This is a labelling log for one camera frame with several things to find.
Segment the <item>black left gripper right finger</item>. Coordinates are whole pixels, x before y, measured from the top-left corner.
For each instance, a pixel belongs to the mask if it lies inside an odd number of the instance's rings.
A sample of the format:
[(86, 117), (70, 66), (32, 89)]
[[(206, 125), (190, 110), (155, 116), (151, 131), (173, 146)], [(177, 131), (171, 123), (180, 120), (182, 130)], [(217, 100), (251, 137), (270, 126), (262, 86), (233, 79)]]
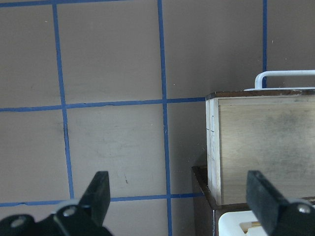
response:
[(246, 201), (269, 236), (315, 234), (315, 206), (306, 199), (284, 197), (260, 171), (248, 171)]

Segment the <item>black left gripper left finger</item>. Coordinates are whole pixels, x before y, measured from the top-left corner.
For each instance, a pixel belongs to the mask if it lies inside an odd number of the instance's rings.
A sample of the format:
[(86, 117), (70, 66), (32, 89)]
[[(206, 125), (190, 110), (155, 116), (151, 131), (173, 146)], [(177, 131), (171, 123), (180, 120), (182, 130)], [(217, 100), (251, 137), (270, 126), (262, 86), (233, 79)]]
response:
[(62, 236), (108, 236), (103, 226), (110, 204), (109, 174), (96, 172), (78, 203), (68, 204), (54, 214)]

